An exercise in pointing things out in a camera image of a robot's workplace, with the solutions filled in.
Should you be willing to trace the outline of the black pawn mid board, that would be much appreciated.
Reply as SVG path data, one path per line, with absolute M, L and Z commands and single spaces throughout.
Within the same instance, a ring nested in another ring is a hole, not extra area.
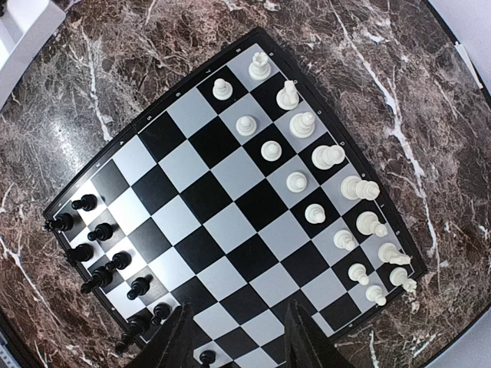
M 168 303 L 159 303 L 153 309 L 153 317 L 151 318 L 151 324 L 154 326 L 160 325 L 166 320 L 172 313 L 173 309 Z

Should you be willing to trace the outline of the black chess piece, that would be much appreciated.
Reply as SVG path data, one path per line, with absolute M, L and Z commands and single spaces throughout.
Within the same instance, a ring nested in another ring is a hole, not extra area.
M 129 330 L 122 333 L 115 344 L 115 353 L 118 355 L 127 352 L 135 339 L 147 332 L 150 327 L 150 320 L 141 316 L 132 317 L 129 319 L 128 326 Z

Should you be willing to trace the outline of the black grey chessboard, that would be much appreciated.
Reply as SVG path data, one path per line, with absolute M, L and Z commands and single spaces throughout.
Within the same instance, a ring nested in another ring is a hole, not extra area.
M 117 353 L 193 309 L 191 366 L 284 367 L 295 301 L 336 341 L 426 272 L 342 123 L 262 28 L 113 138 L 45 228 L 125 329 Z

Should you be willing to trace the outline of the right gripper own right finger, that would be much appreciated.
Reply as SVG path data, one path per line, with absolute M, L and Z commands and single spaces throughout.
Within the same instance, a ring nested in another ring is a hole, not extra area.
M 285 366 L 354 367 L 296 301 L 289 302 L 285 315 Z

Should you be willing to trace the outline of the black piece bottom row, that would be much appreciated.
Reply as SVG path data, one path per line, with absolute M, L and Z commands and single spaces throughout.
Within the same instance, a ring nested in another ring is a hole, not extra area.
M 45 232 L 61 231 L 66 232 L 71 230 L 74 225 L 73 216 L 69 213 L 61 213 L 55 219 L 48 219 L 43 225 L 43 230 Z

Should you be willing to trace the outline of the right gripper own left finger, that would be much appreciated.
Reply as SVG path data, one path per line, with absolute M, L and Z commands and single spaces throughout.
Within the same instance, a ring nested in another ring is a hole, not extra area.
M 192 367 L 193 316 L 189 304 L 177 307 L 130 362 L 130 368 Z

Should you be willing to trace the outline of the tall black piece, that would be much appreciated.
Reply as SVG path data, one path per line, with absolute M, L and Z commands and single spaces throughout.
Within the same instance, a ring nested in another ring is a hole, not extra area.
M 96 268 L 91 275 L 91 278 L 81 285 L 81 293 L 89 294 L 94 289 L 108 286 L 113 280 L 113 274 L 104 266 Z

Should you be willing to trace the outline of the white plastic tray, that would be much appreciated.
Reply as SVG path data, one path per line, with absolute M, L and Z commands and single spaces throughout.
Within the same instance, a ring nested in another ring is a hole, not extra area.
M 52 1 L 1 2 L 1 105 L 65 19 Z

